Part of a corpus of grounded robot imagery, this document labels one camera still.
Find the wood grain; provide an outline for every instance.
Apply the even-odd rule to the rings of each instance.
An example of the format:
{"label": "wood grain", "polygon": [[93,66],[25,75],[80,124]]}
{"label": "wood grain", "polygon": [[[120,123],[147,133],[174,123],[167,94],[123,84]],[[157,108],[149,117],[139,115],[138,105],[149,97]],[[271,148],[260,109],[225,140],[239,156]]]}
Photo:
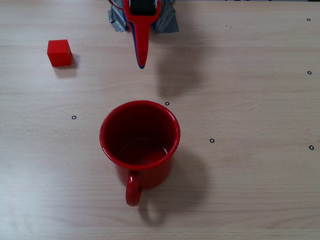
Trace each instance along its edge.
{"label": "wood grain", "polygon": [[[143,70],[109,7],[0,0],[0,239],[318,240],[319,3],[179,1]],[[71,67],[51,67],[56,39]],[[133,100],[170,102],[181,126],[136,208],[99,143]]]}

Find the red mug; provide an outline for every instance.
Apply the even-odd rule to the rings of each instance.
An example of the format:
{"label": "red mug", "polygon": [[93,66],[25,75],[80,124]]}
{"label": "red mug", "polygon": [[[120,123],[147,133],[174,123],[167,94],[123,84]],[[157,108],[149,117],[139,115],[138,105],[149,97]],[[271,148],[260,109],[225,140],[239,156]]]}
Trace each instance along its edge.
{"label": "red mug", "polygon": [[169,175],[180,141],[176,117],[152,101],[131,101],[112,110],[100,129],[100,144],[126,186],[125,200],[137,206],[141,192]]}

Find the gray tape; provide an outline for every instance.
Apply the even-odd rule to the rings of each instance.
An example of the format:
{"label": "gray tape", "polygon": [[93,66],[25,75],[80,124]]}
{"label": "gray tape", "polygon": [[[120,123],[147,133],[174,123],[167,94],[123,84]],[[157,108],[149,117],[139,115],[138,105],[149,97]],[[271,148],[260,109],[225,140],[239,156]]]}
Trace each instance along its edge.
{"label": "gray tape", "polygon": [[[172,4],[176,0],[163,0],[161,1],[161,10],[158,21],[155,25],[155,30],[158,33],[175,33],[179,32],[179,26],[176,19],[176,10]],[[122,7],[122,0],[114,0],[114,3]],[[109,22],[114,30],[117,32],[124,32],[126,30],[126,23],[123,17],[123,11],[111,5],[108,11]]]}
{"label": "gray tape", "polygon": [[[119,7],[122,7],[122,0],[113,1]],[[111,5],[108,11],[109,22],[111,23],[114,30],[117,32],[124,32],[126,30],[126,23],[123,17],[123,11]]]}

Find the red cube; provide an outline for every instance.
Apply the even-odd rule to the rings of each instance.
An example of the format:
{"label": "red cube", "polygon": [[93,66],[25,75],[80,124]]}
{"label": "red cube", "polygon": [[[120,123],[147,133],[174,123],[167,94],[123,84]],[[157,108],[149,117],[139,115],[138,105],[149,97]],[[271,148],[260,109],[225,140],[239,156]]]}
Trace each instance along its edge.
{"label": "red cube", "polygon": [[50,40],[47,54],[53,67],[71,64],[72,53],[67,39]]}

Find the table surface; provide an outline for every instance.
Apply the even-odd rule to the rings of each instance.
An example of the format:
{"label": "table surface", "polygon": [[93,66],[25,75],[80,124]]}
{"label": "table surface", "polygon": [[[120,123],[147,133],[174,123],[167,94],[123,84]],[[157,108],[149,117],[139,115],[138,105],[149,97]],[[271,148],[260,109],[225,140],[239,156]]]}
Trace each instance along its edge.
{"label": "table surface", "polygon": [[[320,238],[320,3],[179,1],[143,70],[106,0],[0,6],[1,240]],[[72,66],[51,66],[56,39]],[[181,127],[138,207],[99,143],[133,100],[169,102]]]}

